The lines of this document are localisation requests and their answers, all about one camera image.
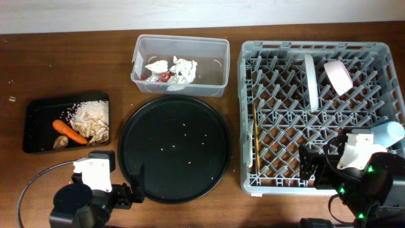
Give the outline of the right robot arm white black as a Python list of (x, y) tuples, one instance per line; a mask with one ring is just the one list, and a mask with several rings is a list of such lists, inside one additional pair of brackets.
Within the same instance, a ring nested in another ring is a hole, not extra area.
[(333, 189), (355, 216), (354, 227), (404, 227), (404, 158), (379, 152), (371, 156), (359, 181), (331, 169), (339, 157), (328, 158), (300, 145), (300, 178), (315, 177), (317, 190)]

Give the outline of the orange carrot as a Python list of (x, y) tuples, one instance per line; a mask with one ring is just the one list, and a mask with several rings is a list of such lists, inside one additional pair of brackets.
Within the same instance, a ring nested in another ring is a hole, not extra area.
[(55, 120), (53, 122), (53, 128), (58, 131), (60, 134), (63, 134), (67, 136), (68, 138), (74, 140), (76, 143), (79, 144), (87, 144), (88, 141), (86, 138), (81, 136), (79, 133), (75, 132), (72, 128), (67, 126), (63, 121), (61, 120)]

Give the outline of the white plastic fork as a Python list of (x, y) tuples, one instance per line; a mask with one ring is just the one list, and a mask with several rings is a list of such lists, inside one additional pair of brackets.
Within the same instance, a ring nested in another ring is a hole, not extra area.
[(253, 140), (253, 127), (254, 127), (254, 120), (249, 120), (248, 121), (248, 131), (247, 131), (247, 140), (249, 144), (249, 159), (248, 159), (248, 167), (251, 168), (253, 165), (253, 146), (252, 146), (252, 140)]

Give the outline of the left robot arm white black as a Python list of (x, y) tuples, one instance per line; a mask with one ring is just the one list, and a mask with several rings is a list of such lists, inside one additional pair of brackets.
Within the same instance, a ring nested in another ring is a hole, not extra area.
[(33, 177), (24, 187), (16, 206), (19, 227), (23, 227), (21, 204), (34, 181), (45, 173), (73, 164), (72, 183), (62, 187), (53, 198), (49, 216), (51, 227), (105, 227), (116, 209), (129, 210), (145, 198), (144, 165), (130, 176), (130, 184), (112, 184), (114, 170), (109, 158), (81, 158), (49, 167)]

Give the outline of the white tissue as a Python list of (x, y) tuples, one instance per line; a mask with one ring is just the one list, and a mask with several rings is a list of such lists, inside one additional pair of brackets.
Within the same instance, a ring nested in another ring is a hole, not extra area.
[(170, 72), (174, 73), (167, 83), (178, 84), (168, 86), (167, 91), (180, 91), (185, 89), (186, 84), (190, 84), (196, 77), (197, 62), (192, 60), (178, 59), (173, 57), (173, 66), (170, 68)]
[(161, 74), (168, 71), (168, 62), (166, 60), (155, 61), (145, 66), (153, 74)]

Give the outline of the red snack wrapper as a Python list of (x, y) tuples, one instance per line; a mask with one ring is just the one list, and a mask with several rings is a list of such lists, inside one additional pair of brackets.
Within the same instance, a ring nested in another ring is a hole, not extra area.
[(147, 82), (168, 82), (173, 74), (171, 72), (164, 72), (159, 74), (152, 74), (148, 77), (142, 77), (141, 80)]

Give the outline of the round black serving tray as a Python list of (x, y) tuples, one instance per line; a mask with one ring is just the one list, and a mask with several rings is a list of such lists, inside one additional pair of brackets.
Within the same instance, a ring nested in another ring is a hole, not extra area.
[(134, 112), (118, 143), (126, 180), (144, 167), (148, 199), (166, 204), (210, 192), (230, 163), (228, 127), (210, 105), (190, 96), (163, 96)]

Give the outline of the pink bowl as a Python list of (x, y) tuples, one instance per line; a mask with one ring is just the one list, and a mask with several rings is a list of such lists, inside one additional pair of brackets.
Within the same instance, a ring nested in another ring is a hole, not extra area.
[(352, 89), (353, 82), (343, 62), (331, 61), (324, 64), (327, 77), (339, 96)]

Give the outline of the wooden chopstick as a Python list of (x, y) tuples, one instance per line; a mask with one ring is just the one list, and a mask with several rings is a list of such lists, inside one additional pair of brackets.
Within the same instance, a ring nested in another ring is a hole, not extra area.
[(252, 104), (253, 107), (253, 119), (254, 119), (254, 138), (255, 138), (255, 150), (256, 150), (256, 168), (257, 174), (260, 176), (261, 168), (260, 168), (260, 155), (259, 155), (259, 139), (258, 139), (258, 118), (257, 118), (257, 111), (255, 103)]

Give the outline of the light blue cup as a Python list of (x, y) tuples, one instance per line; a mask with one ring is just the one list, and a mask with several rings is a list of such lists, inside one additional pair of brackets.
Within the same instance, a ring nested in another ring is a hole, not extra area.
[(395, 121), (389, 121), (370, 129), (373, 143), (389, 148), (404, 138), (404, 127)]

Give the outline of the grey plate with food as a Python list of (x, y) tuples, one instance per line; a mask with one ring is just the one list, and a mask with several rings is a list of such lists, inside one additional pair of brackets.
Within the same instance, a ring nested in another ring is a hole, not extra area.
[(316, 71), (313, 57), (310, 54), (304, 55), (304, 63), (306, 68), (306, 78), (308, 83), (309, 105), (311, 113), (318, 111), (318, 86), (316, 80)]

